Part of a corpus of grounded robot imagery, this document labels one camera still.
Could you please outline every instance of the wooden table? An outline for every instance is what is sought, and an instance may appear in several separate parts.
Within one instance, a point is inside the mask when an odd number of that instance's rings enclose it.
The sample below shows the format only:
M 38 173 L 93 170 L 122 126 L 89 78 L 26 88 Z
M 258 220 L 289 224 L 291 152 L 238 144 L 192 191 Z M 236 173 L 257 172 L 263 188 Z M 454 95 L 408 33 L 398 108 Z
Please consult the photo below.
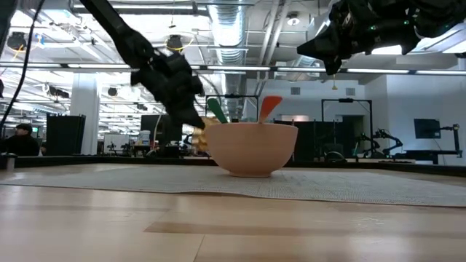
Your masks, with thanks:
M 19 169 L 0 180 L 128 167 L 137 166 Z M 374 172 L 466 186 L 464 178 Z M 464 262 L 465 222 L 459 208 L 0 186 L 0 260 Z

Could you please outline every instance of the ceiling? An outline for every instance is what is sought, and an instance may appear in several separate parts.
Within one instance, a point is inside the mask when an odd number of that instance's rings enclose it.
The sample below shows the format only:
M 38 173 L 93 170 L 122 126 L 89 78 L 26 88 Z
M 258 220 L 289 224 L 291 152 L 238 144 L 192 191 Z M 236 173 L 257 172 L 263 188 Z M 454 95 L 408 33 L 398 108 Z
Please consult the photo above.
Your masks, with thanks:
M 101 26 L 92 18 L 91 15 L 84 13 L 75 13 L 74 15 L 67 9 L 57 8 L 56 0 L 47 0 L 48 5 L 40 15 L 40 21 L 35 25 L 35 33 L 42 37 L 34 37 L 34 46 L 31 50 L 30 61 L 36 63 L 123 63 L 118 52 L 114 48 L 113 42 L 109 35 Z M 156 2 L 159 7 L 166 9 L 166 15 L 150 15 L 151 10 L 142 10 L 144 15 L 132 15 L 135 11 L 121 12 L 121 16 L 129 26 L 140 31 L 155 47 L 165 47 L 165 41 L 169 35 L 181 35 L 185 49 L 184 55 L 191 64 L 216 64 L 216 50 L 221 49 L 214 42 L 210 18 L 203 15 L 172 15 L 177 14 L 180 7 L 186 7 L 184 2 L 178 1 L 118 1 L 115 4 L 153 4 Z M 198 1 L 198 7 L 205 9 L 206 4 L 238 3 L 245 5 L 247 9 L 247 20 L 245 26 L 246 42 L 243 48 L 246 51 L 246 64 L 257 65 L 260 56 L 262 43 L 264 40 L 267 21 L 272 8 L 272 0 L 243 0 L 243 1 L 220 1 L 208 0 Z M 327 12 L 329 0 L 306 1 L 293 0 L 289 6 L 289 12 L 297 12 L 299 24 L 283 24 L 281 34 L 277 41 L 271 63 L 286 62 L 290 63 L 295 60 L 296 47 L 310 40 L 309 36 L 312 31 L 309 27 L 313 18 L 324 15 Z M 275 20 L 275 29 L 278 24 L 277 17 Z M 29 11 L 18 11 L 12 19 L 10 32 L 28 33 L 31 25 L 31 13 Z M 446 69 L 454 66 L 457 59 L 453 54 L 443 54 L 441 51 L 454 46 L 466 39 L 463 34 L 464 26 L 457 27 L 455 30 L 460 33 L 454 34 L 449 39 L 425 39 L 422 42 L 424 49 L 417 52 L 424 52 L 423 55 L 355 55 L 348 60 L 344 66 L 350 68 L 435 68 Z M 13 49 L 5 47 L 1 56 L 1 61 L 23 62 L 24 53 L 16 52 Z M 20 78 L 19 68 L 0 68 L 1 79 L 5 83 L 4 97 L 12 97 Z M 159 104 L 147 104 L 148 111 L 138 110 L 134 105 L 122 105 L 120 102 L 139 101 L 153 102 L 153 97 L 145 92 L 143 87 L 130 87 L 129 73 L 98 73 L 99 81 L 102 84 L 102 106 L 100 109 L 101 129 L 105 130 L 129 130 L 132 125 L 136 130 L 138 124 L 138 114 L 157 113 L 163 111 Z M 248 74 L 248 77 L 255 78 L 256 74 Z M 338 76 L 339 79 L 358 80 L 364 84 L 371 77 L 364 74 L 345 74 Z M 62 71 L 29 71 L 26 75 L 25 84 L 21 90 L 18 100 L 37 100 L 43 103 L 23 103 L 18 104 L 12 116 L 25 114 L 26 118 L 12 117 L 9 119 L 10 125 L 15 122 L 30 121 L 31 119 L 40 119 L 45 111 L 66 114 L 69 111 L 69 100 L 59 99 L 60 103 L 53 103 L 57 98 L 50 97 L 45 91 L 48 86 L 57 87 L 72 95 L 73 72 Z M 314 77 L 312 80 L 325 81 L 328 77 L 324 74 Z M 213 94 L 214 89 L 209 82 L 213 83 L 218 90 L 221 90 L 220 74 L 203 75 L 203 82 L 206 86 L 206 93 Z M 121 95 L 111 97 L 107 94 L 108 88 L 115 87 L 121 92 Z M 201 104 L 205 103 L 202 98 L 198 98 Z M 198 111 L 204 111 L 202 106 L 197 106 Z M 33 112 L 42 116 L 32 117 Z M 128 115 L 136 120 L 128 122 Z M 111 124 L 107 117 L 112 117 Z

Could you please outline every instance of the cable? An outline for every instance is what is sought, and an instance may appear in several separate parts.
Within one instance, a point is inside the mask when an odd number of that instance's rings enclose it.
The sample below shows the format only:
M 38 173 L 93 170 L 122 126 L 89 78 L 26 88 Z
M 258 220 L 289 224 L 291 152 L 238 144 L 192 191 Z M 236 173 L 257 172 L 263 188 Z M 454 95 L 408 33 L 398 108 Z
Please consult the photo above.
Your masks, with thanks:
M 32 44 L 34 24 L 36 23 L 37 18 L 39 17 L 39 13 L 42 10 L 42 6 L 44 5 L 44 2 L 45 2 L 45 0 L 41 0 L 39 2 L 39 5 L 37 6 L 37 9 L 36 9 L 36 14 L 34 14 L 34 18 L 32 20 L 32 24 L 31 24 L 31 29 L 29 30 L 28 45 L 27 45 L 28 47 L 30 47 L 31 44 Z M 25 57 L 24 57 L 23 72 L 21 73 L 21 79 L 20 79 L 19 84 L 17 85 L 15 94 L 12 97 L 12 101 L 9 103 L 9 105 L 7 107 L 7 110 L 5 111 L 5 114 L 3 115 L 3 118 L 1 119 L 0 130 L 3 130 L 3 126 L 5 125 L 5 122 L 7 121 L 7 117 L 9 115 L 10 111 L 12 110 L 13 104 L 15 103 L 18 95 L 20 94 L 21 87 L 23 86 L 24 79 L 26 77 L 26 71 L 28 70 L 29 54 L 31 53 L 31 50 L 32 50 L 32 48 L 27 48 L 26 49 L 26 54 L 25 54 Z
M 434 142 L 437 144 L 438 149 L 440 149 L 440 151 L 442 151 L 442 148 L 440 147 L 440 145 L 438 144 L 436 139 L 434 139 Z M 443 159 L 443 165 L 446 165 L 446 160 L 445 160 L 445 155 L 444 154 L 442 154 L 442 159 Z

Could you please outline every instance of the bowl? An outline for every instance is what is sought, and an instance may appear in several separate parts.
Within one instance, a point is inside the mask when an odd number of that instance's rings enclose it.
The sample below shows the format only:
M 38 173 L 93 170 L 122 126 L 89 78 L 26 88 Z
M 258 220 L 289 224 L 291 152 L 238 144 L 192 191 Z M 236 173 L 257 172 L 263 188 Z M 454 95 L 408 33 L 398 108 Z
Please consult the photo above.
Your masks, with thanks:
M 210 155 L 230 175 L 266 178 L 293 154 L 298 128 L 284 124 L 230 123 L 205 129 Z

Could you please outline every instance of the textured mat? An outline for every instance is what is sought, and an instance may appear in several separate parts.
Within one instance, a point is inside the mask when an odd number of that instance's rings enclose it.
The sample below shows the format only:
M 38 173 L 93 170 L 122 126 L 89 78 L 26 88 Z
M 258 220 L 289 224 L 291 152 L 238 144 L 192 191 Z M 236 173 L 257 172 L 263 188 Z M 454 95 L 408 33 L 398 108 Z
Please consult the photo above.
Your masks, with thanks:
M 372 172 L 282 170 L 273 173 L 271 178 L 233 178 L 218 167 L 157 166 L 8 180 L 0 184 L 466 207 L 464 187 Z

